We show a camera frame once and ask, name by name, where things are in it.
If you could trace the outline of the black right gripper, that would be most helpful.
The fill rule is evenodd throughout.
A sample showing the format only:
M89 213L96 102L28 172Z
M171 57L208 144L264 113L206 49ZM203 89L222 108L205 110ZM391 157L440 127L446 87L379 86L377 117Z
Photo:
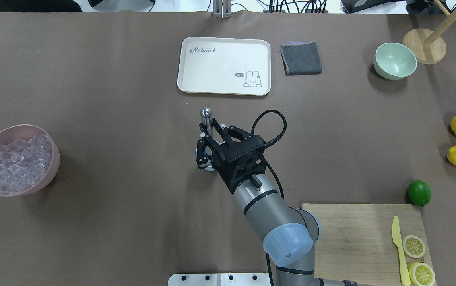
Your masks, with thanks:
M211 119L210 125L200 123L199 127L204 135L197 141L197 166L199 170L203 170L200 166L201 159L212 159L214 169L220 174L231 194L235 193L235 189L249 177L265 174L265 142L259 135L235 142L229 135L228 127L219 124L216 118ZM214 131L221 136L220 143L213 138Z

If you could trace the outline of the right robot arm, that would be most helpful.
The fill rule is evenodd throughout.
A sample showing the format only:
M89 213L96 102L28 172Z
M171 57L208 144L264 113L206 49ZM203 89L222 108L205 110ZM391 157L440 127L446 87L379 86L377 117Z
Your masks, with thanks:
M321 234L318 219L296 209L266 175L267 143L258 135L235 126L200 123L196 163L216 170L262 241L276 266L279 286L356 286L351 280L335 281L315 276L315 245Z

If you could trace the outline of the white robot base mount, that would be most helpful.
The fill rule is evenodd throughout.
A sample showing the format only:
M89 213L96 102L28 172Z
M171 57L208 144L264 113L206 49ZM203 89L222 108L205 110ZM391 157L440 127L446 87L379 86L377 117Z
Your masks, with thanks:
M269 286L267 273L173 274L168 286Z

